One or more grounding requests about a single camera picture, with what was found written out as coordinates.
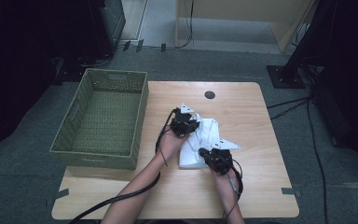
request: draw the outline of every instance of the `black cable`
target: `black cable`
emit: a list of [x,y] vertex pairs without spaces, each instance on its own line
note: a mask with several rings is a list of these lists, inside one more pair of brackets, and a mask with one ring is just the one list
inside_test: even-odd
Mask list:
[[182,48],[187,47],[187,45],[189,45],[191,43],[191,41],[193,40],[193,12],[194,12],[194,0],[191,1],[190,25],[187,24],[190,34],[189,34],[188,39],[185,42],[185,44],[181,47],[175,47],[176,49],[182,49]]
[[297,107],[299,107],[299,106],[301,106],[301,105],[306,104],[308,100],[309,100],[309,99],[307,99],[307,100],[305,100],[305,101],[299,103],[298,105],[295,105],[295,106],[292,106],[292,107],[288,108],[287,110],[285,110],[285,111],[279,113],[278,115],[272,117],[271,120],[277,119],[278,117],[281,117],[281,116],[285,115],[285,114],[286,114],[287,112],[289,112],[290,110],[293,110],[293,109],[295,109],[295,108],[297,108]]
[[322,181],[323,181],[323,185],[324,185],[324,223],[328,224],[326,180],[325,180],[325,176],[324,176],[324,168],[323,168],[322,163],[321,163],[321,158],[319,157],[319,153],[318,153],[318,150],[316,148],[315,131],[313,129],[313,124],[312,124],[312,121],[311,121],[311,118],[310,118],[310,98],[307,101],[307,113],[308,113],[308,120],[310,122],[310,130],[311,130],[311,133],[312,133],[313,151],[315,152],[315,156],[316,156],[316,159],[317,159],[318,164],[319,164],[319,169],[321,170]]
[[243,192],[243,183],[242,183],[242,168],[240,166],[240,164],[233,160],[234,162],[236,162],[238,164],[238,166],[240,167],[241,169],[241,173],[238,172],[238,170],[235,168],[234,165],[231,165],[225,158],[221,157],[220,155],[217,155],[217,154],[214,154],[211,152],[211,155],[214,155],[215,157],[218,157],[220,160],[224,161],[226,164],[229,165],[229,167],[234,171],[234,174],[235,176],[237,177],[237,180],[238,180],[238,184],[239,184],[239,189],[238,189],[238,192],[237,192],[237,196],[238,196],[238,200],[240,199],[241,195],[242,195],[242,192]]
[[308,56],[308,57],[304,57],[302,58],[299,62],[298,62],[298,66],[300,66],[304,60],[307,60],[307,59],[313,59],[313,58],[320,58],[320,57],[323,57],[327,51],[330,50],[331,48],[331,39],[332,39],[332,36],[333,36],[333,28],[334,28],[334,21],[336,20],[336,12],[337,12],[337,6],[338,6],[338,2],[339,0],[336,1],[335,5],[334,5],[334,10],[333,10],[333,18],[331,20],[331,25],[330,25],[330,34],[328,36],[328,40],[327,40],[327,47],[325,48],[325,51],[318,54],[318,55],[314,55],[314,56]]
[[[161,132],[160,132],[159,135],[158,135],[158,140],[157,140],[157,142],[156,142],[156,152],[158,151],[159,142],[160,142],[160,140],[161,140],[162,135],[165,134],[167,131],[169,131],[169,130],[165,130],[165,127],[167,126],[168,122],[170,121],[170,118],[171,118],[171,116],[172,116],[172,114],[173,114],[174,111],[175,111],[175,109],[174,109],[174,110],[171,112],[171,114],[168,116],[168,118],[167,118],[167,120],[166,120],[166,122],[165,122],[165,124],[164,124],[164,127],[162,128]],[[163,157],[163,159],[164,159],[165,165],[168,166],[168,164],[167,164],[167,162],[166,162],[166,160],[165,160],[164,154],[162,154],[162,151],[160,151],[160,152],[161,152],[161,155],[162,155],[162,157]],[[98,203],[97,205],[91,207],[91,208],[88,209],[87,211],[81,213],[80,215],[78,215],[77,217],[75,217],[74,219],[72,219],[72,221],[70,221],[69,224],[76,224],[76,223],[78,222],[78,220],[80,220],[82,217],[85,217],[86,215],[88,215],[88,214],[94,212],[95,210],[100,209],[100,208],[102,208],[102,207],[104,207],[104,206],[106,206],[106,205],[108,205],[108,204],[110,204],[110,203],[116,203],[116,202],[118,202],[118,201],[121,201],[121,200],[124,200],[124,199],[128,199],[128,198],[131,198],[131,197],[134,197],[134,196],[136,196],[136,195],[142,194],[142,193],[144,193],[144,192],[146,192],[146,191],[152,189],[152,188],[158,183],[160,176],[161,176],[161,174],[158,173],[156,179],[153,180],[152,183],[150,183],[149,185],[147,185],[147,186],[144,187],[143,189],[139,189],[139,190],[136,190],[136,191],[134,191],[134,192],[132,192],[132,193],[128,193],[128,194],[119,195],[119,196],[116,196],[116,197],[114,197],[114,198],[111,198],[111,199],[108,199],[108,200],[106,200],[106,201],[103,201],[103,202],[101,202],[101,203]]]
[[273,107],[276,107],[276,106],[279,106],[279,105],[287,105],[287,104],[290,104],[290,103],[294,103],[294,102],[297,102],[297,101],[302,101],[302,100],[306,100],[306,99],[309,99],[310,97],[307,96],[307,97],[303,97],[303,98],[300,98],[300,99],[296,99],[296,100],[292,100],[292,101],[286,101],[286,102],[283,102],[283,103],[279,103],[279,104],[276,104],[276,105],[269,105],[267,106],[267,109],[270,109],[270,108],[273,108]]
[[[227,173],[227,176],[229,178],[230,184],[232,184],[231,176],[228,173]],[[232,213],[232,211],[234,210],[235,206],[238,204],[238,200],[234,203],[234,205],[231,207],[231,209],[229,210],[229,212],[227,213],[226,216],[225,216],[225,212],[223,212],[223,218],[226,220],[226,222],[227,222],[227,219],[228,219],[229,215]]]
[[[312,76],[310,76],[310,74],[304,69],[304,67],[308,67],[309,70],[312,72]],[[302,77],[306,78],[310,83],[308,83],[309,86],[315,84],[315,80],[317,76],[315,76],[315,71],[312,69],[312,66],[309,65],[309,64],[301,64],[300,67],[299,67],[302,71],[302,73],[304,74]]]
[[96,66],[101,66],[101,65],[104,65],[104,64],[106,64],[107,62],[109,62],[109,60],[111,60],[111,59],[112,59],[112,55],[109,55],[109,58],[106,59],[103,63],[94,63],[94,64],[86,64],[86,63],[82,64],[82,63],[81,63],[80,66],[82,66],[82,67],[96,67]]

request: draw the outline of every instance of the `table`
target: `table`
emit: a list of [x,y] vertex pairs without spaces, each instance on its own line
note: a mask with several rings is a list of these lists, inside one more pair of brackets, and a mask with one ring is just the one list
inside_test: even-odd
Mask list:
[[[137,169],[67,167],[60,190],[69,189],[69,195],[56,200],[54,218],[72,219],[116,196],[154,156],[158,132],[171,110],[182,103],[206,119],[216,119],[221,137],[242,146],[231,153],[243,170],[244,191],[239,204],[244,217],[298,215],[295,195],[282,194],[282,188],[292,186],[258,84],[149,81],[148,85]],[[206,91],[213,91],[215,98],[207,99]],[[223,208],[209,169],[181,170],[178,156],[161,171],[139,218],[220,218]],[[85,218],[102,219],[107,207]]]
[[[318,0],[197,0],[194,1],[193,18],[267,21],[281,52],[286,52],[301,24],[311,21],[318,2]],[[176,47],[179,47],[179,19],[190,17],[191,3],[192,0],[176,0]]]

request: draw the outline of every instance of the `basket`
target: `basket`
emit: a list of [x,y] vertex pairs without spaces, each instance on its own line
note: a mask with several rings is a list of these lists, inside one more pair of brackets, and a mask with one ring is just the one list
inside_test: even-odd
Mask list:
[[147,73],[87,69],[50,153],[69,166],[135,170]]

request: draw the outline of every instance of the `hand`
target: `hand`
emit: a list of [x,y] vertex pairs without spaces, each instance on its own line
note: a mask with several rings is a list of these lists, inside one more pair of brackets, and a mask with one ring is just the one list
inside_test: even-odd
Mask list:
[[180,150],[182,144],[187,141],[190,135],[187,134],[183,137],[178,137],[168,126],[165,128],[165,132],[159,142],[159,150],[161,150],[166,159],[168,159]]
[[213,169],[210,168],[210,170],[225,214],[228,216],[227,223],[244,223],[240,207],[238,206],[237,192],[234,191],[229,180],[231,178],[236,189],[239,188],[239,183],[234,171],[230,169],[227,174],[220,175]]

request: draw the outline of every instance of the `human arm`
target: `human arm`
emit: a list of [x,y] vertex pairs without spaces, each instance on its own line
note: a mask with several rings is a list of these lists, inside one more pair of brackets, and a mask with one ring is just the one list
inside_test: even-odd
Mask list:
[[238,180],[235,176],[235,173],[232,169],[228,171],[225,175],[220,175],[215,172],[213,169],[210,169],[214,183],[216,185],[217,193],[219,194],[220,201],[225,210],[225,215],[227,217],[228,224],[243,224],[242,213],[238,205],[237,193],[234,191],[230,184],[230,178],[236,186],[236,189],[239,188]]
[[[136,190],[144,188],[149,183],[153,182],[158,176],[160,170],[165,166],[164,157],[165,160],[168,161],[175,153],[179,151],[187,138],[188,135],[182,138],[178,138],[173,133],[173,131],[167,131],[165,134],[163,134],[156,155],[146,165],[146,167],[118,194],[118,196],[132,193]],[[150,190],[129,199],[125,199],[117,203],[112,203],[107,209],[101,223],[134,223],[136,218],[141,213],[149,194]]]

